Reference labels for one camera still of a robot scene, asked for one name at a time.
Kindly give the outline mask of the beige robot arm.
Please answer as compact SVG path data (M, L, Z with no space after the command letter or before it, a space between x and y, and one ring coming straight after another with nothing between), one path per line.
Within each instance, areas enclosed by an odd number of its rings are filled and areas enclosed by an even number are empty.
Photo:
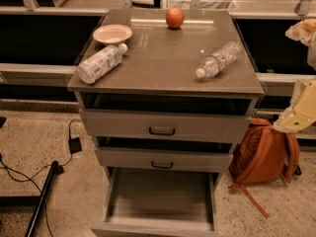
M285 35L308 47L307 64L316 70L316 20L306 19L291 26ZM290 106L274 123L280 132L297 132L316 121L316 79L295 82Z

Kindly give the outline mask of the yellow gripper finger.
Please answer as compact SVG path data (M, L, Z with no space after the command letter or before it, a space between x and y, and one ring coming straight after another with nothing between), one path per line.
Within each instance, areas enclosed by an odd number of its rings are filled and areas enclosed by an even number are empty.
M290 106L274 122L280 132L298 132L316 121L316 80L298 80L293 87Z

